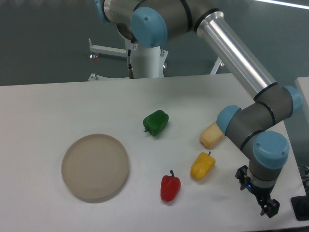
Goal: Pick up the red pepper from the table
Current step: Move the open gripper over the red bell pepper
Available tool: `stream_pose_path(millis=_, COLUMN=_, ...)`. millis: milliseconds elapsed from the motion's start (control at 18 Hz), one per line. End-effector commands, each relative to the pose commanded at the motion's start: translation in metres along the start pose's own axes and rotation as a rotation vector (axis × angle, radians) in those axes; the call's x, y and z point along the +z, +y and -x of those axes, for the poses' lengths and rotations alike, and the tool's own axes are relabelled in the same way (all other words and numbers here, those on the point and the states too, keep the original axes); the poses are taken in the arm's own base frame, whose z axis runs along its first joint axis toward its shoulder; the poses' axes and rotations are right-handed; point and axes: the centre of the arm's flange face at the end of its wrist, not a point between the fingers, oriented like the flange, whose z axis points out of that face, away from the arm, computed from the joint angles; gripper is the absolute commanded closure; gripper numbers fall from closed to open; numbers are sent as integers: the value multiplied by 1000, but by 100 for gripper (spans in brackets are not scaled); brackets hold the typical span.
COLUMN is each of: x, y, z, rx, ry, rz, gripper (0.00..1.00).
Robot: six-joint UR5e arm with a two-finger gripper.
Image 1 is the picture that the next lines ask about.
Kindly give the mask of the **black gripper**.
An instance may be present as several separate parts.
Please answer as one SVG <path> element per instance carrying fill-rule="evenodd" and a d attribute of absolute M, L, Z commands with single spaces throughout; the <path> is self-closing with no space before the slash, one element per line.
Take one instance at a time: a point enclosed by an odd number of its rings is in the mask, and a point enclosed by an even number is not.
<path fill-rule="evenodd" d="M 280 203 L 271 199 L 271 192 L 276 184 L 276 180 L 261 180 L 255 177 L 246 165 L 237 169 L 235 178 L 239 181 L 240 190 L 247 189 L 256 196 L 261 207 L 260 215 L 267 215 L 269 218 L 275 216 L 280 208 Z"/>

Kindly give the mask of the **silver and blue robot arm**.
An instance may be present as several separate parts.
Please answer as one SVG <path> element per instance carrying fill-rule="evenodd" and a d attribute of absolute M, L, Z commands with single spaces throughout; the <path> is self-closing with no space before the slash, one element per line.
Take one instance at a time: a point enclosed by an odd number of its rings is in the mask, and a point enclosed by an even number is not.
<path fill-rule="evenodd" d="M 223 12 L 208 0 L 97 0 L 95 7 L 104 24 L 115 23 L 128 39 L 128 73 L 148 78 L 151 68 L 132 58 L 133 45 L 159 48 L 189 31 L 204 39 L 236 77 L 254 103 L 241 109 L 231 105 L 217 117 L 217 126 L 249 159 L 236 179 L 253 194 L 261 214 L 275 216 L 280 204 L 270 194 L 287 161 L 287 139 L 271 127 L 302 108 L 300 92 L 281 87 L 225 22 Z"/>

